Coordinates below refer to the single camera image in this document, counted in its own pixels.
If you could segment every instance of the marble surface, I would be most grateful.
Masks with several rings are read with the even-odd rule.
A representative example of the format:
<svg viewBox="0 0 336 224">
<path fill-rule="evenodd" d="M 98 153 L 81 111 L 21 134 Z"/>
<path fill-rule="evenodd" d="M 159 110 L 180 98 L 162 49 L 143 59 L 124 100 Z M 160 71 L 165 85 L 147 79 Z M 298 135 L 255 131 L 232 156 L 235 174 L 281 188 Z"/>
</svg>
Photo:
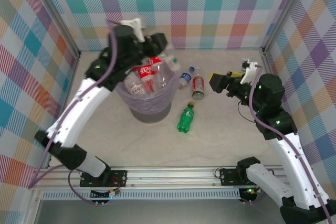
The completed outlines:
<svg viewBox="0 0 336 224">
<path fill-rule="evenodd" d="M 70 97 L 77 91 L 84 72 L 98 52 L 84 52 Z M 237 111 L 237 98 L 213 92 L 207 83 L 211 72 L 239 71 L 242 58 L 260 62 L 258 51 L 178 50 L 184 67 L 202 66 L 205 98 L 195 102 L 190 131 L 176 129 L 183 109 L 192 100 L 191 85 L 177 90 L 169 115 L 161 122 L 144 124 L 136 120 L 116 92 L 93 113 L 80 133 L 77 144 L 111 166 L 225 166 L 255 156 L 265 165 L 281 165 L 279 157 L 253 123 Z M 249 109 L 242 114 L 251 118 Z"/>
</svg>

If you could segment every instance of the green bottle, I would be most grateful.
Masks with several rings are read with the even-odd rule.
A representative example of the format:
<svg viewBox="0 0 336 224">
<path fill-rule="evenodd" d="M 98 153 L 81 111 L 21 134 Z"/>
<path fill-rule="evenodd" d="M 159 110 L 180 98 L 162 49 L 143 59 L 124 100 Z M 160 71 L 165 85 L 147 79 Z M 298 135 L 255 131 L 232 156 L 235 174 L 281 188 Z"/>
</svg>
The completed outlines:
<svg viewBox="0 0 336 224">
<path fill-rule="evenodd" d="M 194 117 L 194 102 L 189 102 L 188 106 L 183 110 L 181 115 L 180 122 L 177 125 L 177 129 L 179 132 L 187 133 L 190 129 L 191 122 L 193 121 Z"/>
</svg>

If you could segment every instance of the trash can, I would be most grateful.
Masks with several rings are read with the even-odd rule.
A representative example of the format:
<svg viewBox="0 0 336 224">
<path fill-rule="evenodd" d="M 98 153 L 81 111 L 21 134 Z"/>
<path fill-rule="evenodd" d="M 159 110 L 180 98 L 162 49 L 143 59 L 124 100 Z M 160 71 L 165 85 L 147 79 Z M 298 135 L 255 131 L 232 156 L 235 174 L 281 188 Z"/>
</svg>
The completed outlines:
<svg viewBox="0 0 336 224">
<path fill-rule="evenodd" d="M 121 99 L 128 105 L 136 119 L 143 123 L 156 123 L 163 120 L 170 112 L 172 100 L 175 96 L 178 85 L 178 75 L 166 68 L 167 85 L 157 92 L 144 96 L 132 96 L 128 93 L 124 82 L 119 83 L 116 91 Z"/>
</svg>

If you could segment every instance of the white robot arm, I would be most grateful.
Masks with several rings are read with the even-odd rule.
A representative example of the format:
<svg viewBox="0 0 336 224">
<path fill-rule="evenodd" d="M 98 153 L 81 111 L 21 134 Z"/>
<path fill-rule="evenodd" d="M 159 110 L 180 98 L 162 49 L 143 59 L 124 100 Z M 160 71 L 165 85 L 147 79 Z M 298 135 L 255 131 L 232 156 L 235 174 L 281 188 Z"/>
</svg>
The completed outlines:
<svg viewBox="0 0 336 224">
<path fill-rule="evenodd" d="M 326 218 L 330 222 L 329 215 L 336 214 L 336 201 L 319 185 L 302 150 L 295 124 L 281 106 L 285 92 L 281 79 L 274 74 L 258 74 L 260 79 L 257 77 L 257 83 L 251 86 L 259 66 L 249 61 L 244 65 L 245 74 L 213 74 L 210 85 L 217 93 L 226 89 L 228 97 L 239 98 L 242 105 L 248 105 L 254 112 L 256 126 L 281 158 L 290 186 L 279 181 L 254 157 L 238 162 L 239 177 L 243 182 L 249 180 L 260 186 L 280 207 L 286 223 L 316 223 Z"/>
<path fill-rule="evenodd" d="M 160 55 L 167 46 L 164 34 L 157 33 L 144 37 L 139 18 L 123 20 L 114 29 L 117 49 L 105 48 L 86 72 L 75 97 L 68 104 L 59 119 L 46 131 L 39 131 L 35 138 L 44 147 L 52 139 L 49 152 L 61 161 L 68 169 L 79 169 L 99 178 L 101 183 L 107 179 L 101 177 L 110 167 L 97 157 L 80 148 L 76 142 L 82 128 L 89 120 L 98 105 L 122 82 L 135 65 L 140 65 L 144 57 Z M 109 76 L 99 85 L 97 82 L 107 72 L 112 61 L 112 52 L 118 51 L 116 63 Z"/>
</svg>

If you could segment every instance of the plaid wall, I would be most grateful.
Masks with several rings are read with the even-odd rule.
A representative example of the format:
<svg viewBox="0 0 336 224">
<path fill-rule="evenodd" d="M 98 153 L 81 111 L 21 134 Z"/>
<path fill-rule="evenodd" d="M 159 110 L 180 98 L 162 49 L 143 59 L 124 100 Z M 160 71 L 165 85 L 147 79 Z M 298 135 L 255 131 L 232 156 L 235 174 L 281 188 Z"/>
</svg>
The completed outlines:
<svg viewBox="0 0 336 224">
<path fill-rule="evenodd" d="M 274 15 L 273 20 L 272 20 L 270 26 L 267 29 L 266 35 L 265 35 L 264 39 L 262 40 L 262 43 L 261 43 L 262 47 L 264 47 L 266 45 L 267 40 L 269 39 L 269 36 L 273 32 L 274 26 L 278 22 L 278 20 L 279 20 L 279 18 L 281 16 L 281 13 L 282 13 L 284 7 L 287 5 L 288 1 L 289 0 L 282 0 L 281 1 L 281 4 L 279 5 L 279 7 L 278 7 L 278 9 L 276 11 L 276 14 Z"/>
<path fill-rule="evenodd" d="M 34 140 L 64 105 L 75 55 L 41 0 L 0 0 L 0 223 L 18 223 L 43 151 Z"/>
<path fill-rule="evenodd" d="M 308 161 L 336 198 L 336 0 L 299 0 L 269 60 Z"/>
<path fill-rule="evenodd" d="M 156 27 L 165 32 L 176 48 L 260 47 L 280 3 L 281 0 L 55 0 L 84 50 L 106 46 L 106 18 L 121 20 L 139 15 L 146 18 L 150 29 Z"/>
</svg>

